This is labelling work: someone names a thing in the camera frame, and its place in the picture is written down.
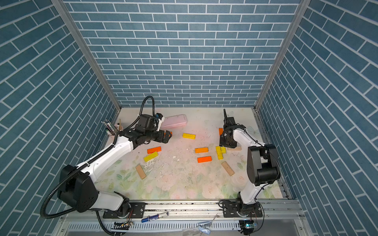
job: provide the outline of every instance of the brick wall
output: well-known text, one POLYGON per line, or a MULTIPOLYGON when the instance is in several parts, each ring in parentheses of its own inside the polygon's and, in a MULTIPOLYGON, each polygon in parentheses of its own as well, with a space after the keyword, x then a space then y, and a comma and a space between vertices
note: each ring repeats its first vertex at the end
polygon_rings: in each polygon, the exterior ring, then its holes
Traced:
POLYGON ((65 3, 123 107, 251 107, 299 0, 65 3))
POLYGON ((378 235, 377 13, 312 0, 261 107, 315 235, 378 235))
POLYGON ((99 121, 114 116, 50 0, 0 1, 0 235, 52 233, 59 218, 40 218, 41 201, 64 165, 98 151, 99 121))

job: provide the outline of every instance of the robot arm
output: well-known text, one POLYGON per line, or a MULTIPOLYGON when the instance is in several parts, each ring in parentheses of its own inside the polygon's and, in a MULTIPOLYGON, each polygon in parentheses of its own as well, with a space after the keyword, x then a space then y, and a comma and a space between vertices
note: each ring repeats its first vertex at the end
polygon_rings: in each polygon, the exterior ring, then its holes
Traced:
POLYGON ((163 120, 162 114, 159 113, 156 116, 142 114, 138 117, 139 122, 135 128, 126 128, 119 132, 115 143, 76 167, 64 167, 60 173, 61 181, 77 167, 85 165, 75 177, 58 189, 58 198, 78 212, 97 208, 112 210, 118 217, 127 216, 130 210, 129 199, 117 192, 98 191, 94 182, 119 158, 137 146, 150 141, 167 143, 172 135, 169 131, 160 130, 163 120))
POLYGON ((247 149, 247 181, 245 188, 236 198, 238 212, 249 214, 252 205, 261 189, 280 178, 277 163, 278 152, 272 144, 265 144, 248 134, 244 125, 235 123, 233 117, 227 117, 224 109, 223 133, 220 136, 220 146, 235 148, 237 143, 247 149))

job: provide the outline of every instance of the table surface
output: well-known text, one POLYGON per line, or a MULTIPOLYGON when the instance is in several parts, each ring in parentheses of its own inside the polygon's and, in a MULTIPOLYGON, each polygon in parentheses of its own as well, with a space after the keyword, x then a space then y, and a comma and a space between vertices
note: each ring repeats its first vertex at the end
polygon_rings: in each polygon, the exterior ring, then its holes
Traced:
MULTIPOLYGON (((246 182, 246 147, 241 151, 227 151, 223 160, 218 160, 215 147, 219 145, 219 128, 223 127, 222 108, 156 108, 156 113, 165 117, 185 114, 187 125, 171 128, 173 133, 168 143, 152 141, 126 154, 104 172, 95 183, 98 190, 117 191, 130 199, 224 199, 235 198, 246 182), (183 138, 183 133, 195 134, 195 140, 183 138), (147 149, 161 146, 159 156, 147 163, 147 149), (208 153, 196 154, 194 149, 208 147, 208 153), (197 158, 211 156, 211 162, 198 163, 197 158), (233 176, 221 166, 226 161, 235 172, 233 176), (146 173, 140 179, 135 167, 140 164, 146 173)), ((250 134, 261 136, 250 108, 226 108, 227 116, 247 127, 250 134)), ((123 127, 131 124, 139 108, 123 108, 118 119, 123 127)), ((144 114, 151 114, 146 107, 144 114)), ((107 144, 113 141, 109 137, 107 144)), ((282 198, 277 181, 265 188, 258 198, 282 198)))

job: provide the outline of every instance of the metal corner post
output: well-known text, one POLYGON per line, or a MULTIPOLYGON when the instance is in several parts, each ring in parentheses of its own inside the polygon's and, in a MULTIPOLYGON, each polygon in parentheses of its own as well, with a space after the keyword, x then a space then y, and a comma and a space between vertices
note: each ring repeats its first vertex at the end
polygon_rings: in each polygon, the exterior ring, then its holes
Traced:
POLYGON ((81 52, 83 53, 84 57, 87 59, 89 65, 93 69, 94 73, 97 76, 97 79, 102 84, 103 88, 105 89, 106 93, 108 94, 110 100, 113 102, 114 106, 116 107, 117 111, 121 110, 121 105, 119 104, 117 98, 115 97, 112 89, 110 88, 108 82, 105 79, 104 74, 102 73, 100 67, 98 66, 95 58, 93 57, 87 43, 85 42, 83 36, 81 35, 78 27, 76 26, 71 14, 68 12, 66 5, 64 4, 63 0, 51 0, 54 7, 58 11, 60 17, 62 18, 63 22, 66 24, 68 30, 70 31, 72 37, 74 38, 75 42, 79 46, 81 52))
POLYGON ((311 0, 302 0, 301 3, 299 4, 297 11, 295 12, 293 22, 290 24, 290 27, 286 33, 286 36, 282 42, 282 45, 277 53, 276 60, 274 61, 273 66, 271 67, 270 72, 266 78, 266 81, 261 89, 260 95, 257 98, 256 104, 255 104, 255 110, 258 110, 260 106, 262 105, 262 102, 266 96, 266 93, 268 92, 269 87, 273 82, 273 79, 278 71, 278 68, 281 65, 281 62, 285 56, 285 53, 290 46, 290 42, 293 39, 295 32, 297 31, 299 23, 301 22, 302 17, 305 14, 310 1, 311 0))

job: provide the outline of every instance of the mounting plate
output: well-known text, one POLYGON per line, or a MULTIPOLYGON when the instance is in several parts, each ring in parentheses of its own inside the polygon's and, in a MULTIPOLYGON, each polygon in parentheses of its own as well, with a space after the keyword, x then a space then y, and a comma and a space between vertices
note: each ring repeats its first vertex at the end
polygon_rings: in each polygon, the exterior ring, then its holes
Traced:
MULTIPOLYGON (((238 212, 236 211, 236 203, 235 202, 222 202, 221 204, 222 204, 222 207, 223 207, 223 217, 224 218, 241 217, 241 215, 239 215, 238 212)), ((252 218, 262 217, 261 208, 256 208, 254 210, 254 212, 256 213, 256 215, 253 212, 251 212, 247 216, 243 216, 243 217, 252 217, 252 218)))
MULTIPOLYGON (((131 219, 141 219, 143 218, 144 208, 146 204, 144 202, 131 202, 131 209, 133 212, 131 213, 131 219)), ((104 219, 119 219, 116 214, 113 214, 114 211, 106 210, 104 215, 102 216, 104 219)))

